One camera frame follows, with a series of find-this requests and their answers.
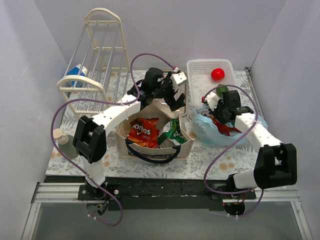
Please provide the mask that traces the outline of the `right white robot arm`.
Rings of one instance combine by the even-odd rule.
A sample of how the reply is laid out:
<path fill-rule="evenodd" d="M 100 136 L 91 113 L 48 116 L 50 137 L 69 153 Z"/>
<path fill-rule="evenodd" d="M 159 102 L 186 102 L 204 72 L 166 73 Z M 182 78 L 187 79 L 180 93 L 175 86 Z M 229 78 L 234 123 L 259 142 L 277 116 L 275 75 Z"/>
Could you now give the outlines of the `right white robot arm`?
<path fill-rule="evenodd" d="M 254 169 L 228 176 L 226 192 L 237 199 L 246 189 L 271 189 L 297 183 L 297 150 L 282 143 L 258 122 L 254 111 L 241 103 L 237 90 L 224 91 L 222 97 L 211 92 L 203 98 L 210 114 L 221 124 L 231 123 L 257 152 Z"/>

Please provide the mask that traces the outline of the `beige canvas tote bag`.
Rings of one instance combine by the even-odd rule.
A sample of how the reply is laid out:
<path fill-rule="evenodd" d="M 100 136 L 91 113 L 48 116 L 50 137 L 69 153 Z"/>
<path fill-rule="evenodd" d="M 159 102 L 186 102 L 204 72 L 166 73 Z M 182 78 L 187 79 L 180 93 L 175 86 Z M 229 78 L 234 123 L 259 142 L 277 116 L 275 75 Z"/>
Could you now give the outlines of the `beige canvas tote bag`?
<path fill-rule="evenodd" d="M 173 144 L 165 140 L 160 147 L 148 148 L 140 146 L 129 139 L 131 122 L 137 118 L 151 119 L 158 118 L 156 129 L 162 134 L 164 127 L 174 119 L 179 120 L 179 129 L 186 142 Z M 130 116 L 128 120 L 120 123 L 114 132 L 116 147 L 120 158 L 141 159 L 145 162 L 155 164 L 166 164 L 174 159 L 185 161 L 189 156 L 195 139 L 188 135 L 182 114 L 179 111 L 171 111 L 165 104 L 154 100 L 153 103 L 142 111 Z"/>

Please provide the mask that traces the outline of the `green snack bag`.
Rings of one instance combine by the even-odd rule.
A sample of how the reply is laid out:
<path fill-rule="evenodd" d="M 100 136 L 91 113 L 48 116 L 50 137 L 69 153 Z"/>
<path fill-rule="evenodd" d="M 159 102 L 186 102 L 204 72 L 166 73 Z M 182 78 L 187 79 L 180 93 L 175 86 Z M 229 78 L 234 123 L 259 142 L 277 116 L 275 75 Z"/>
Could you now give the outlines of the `green snack bag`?
<path fill-rule="evenodd" d="M 187 139 L 183 136 L 178 118 L 171 119 L 159 132 L 157 142 L 159 148 L 170 148 L 184 144 Z"/>

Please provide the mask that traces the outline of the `green lime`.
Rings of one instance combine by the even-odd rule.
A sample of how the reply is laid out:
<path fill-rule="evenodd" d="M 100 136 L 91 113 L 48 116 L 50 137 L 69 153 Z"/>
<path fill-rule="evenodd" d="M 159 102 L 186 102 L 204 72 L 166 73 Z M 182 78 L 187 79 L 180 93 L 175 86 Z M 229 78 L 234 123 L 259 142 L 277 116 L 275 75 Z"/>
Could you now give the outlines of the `green lime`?
<path fill-rule="evenodd" d="M 221 99 L 223 97 L 223 92 L 228 92 L 229 89 L 223 84 L 219 84 L 218 88 L 215 89 L 216 95 Z"/>

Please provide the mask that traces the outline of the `red tomato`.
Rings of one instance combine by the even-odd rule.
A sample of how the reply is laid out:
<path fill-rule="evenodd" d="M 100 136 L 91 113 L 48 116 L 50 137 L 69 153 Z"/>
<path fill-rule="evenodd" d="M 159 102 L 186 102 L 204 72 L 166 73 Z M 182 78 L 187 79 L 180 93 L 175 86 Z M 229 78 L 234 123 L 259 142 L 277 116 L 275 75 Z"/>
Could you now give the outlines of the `red tomato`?
<path fill-rule="evenodd" d="M 211 72 L 210 76 L 213 81 L 219 82 L 225 78 L 225 71 L 222 68 L 216 68 Z"/>

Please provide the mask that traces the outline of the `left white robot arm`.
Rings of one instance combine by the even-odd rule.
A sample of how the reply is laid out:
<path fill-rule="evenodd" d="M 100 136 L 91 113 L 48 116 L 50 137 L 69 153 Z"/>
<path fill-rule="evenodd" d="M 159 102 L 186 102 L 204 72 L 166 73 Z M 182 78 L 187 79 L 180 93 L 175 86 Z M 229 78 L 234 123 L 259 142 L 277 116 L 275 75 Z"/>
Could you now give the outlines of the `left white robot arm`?
<path fill-rule="evenodd" d="M 137 114 L 155 99 L 163 99 L 170 110 L 176 111 L 186 105 L 186 96 L 175 98 L 179 87 L 187 82 L 184 72 L 175 68 L 164 72 L 155 67 L 149 68 L 143 79 L 118 102 L 93 117 L 82 116 L 76 127 L 73 146 L 84 161 L 85 181 L 90 185 L 89 194 L 95 200 L 106 196 L 103 185 L 106 178 L 102 170 L 102 158 L 107 151 L 107 135 L 130 116 Z"/>

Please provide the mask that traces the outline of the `light blue plastic grocery bag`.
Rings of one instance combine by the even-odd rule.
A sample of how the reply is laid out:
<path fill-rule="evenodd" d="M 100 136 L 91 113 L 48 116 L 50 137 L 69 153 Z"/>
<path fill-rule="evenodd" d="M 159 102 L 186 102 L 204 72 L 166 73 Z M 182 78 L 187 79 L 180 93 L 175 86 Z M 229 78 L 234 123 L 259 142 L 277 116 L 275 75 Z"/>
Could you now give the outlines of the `light blue plastic grocery bag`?
<path fill-rule="evenodd" d="M 223 148 L 231 145 L 235 140 L 243 134 L 232 133 L 231 136 L 219 133 L 216 125 L 213 123 L 214 118 L 205 106 L 202 105 L 194 110 L 192 115 L 191 128 L 193 133 L 207 146 L 215 148 Z M 230 122 L 226 123 L 228 127 L 234 127 Z"/>

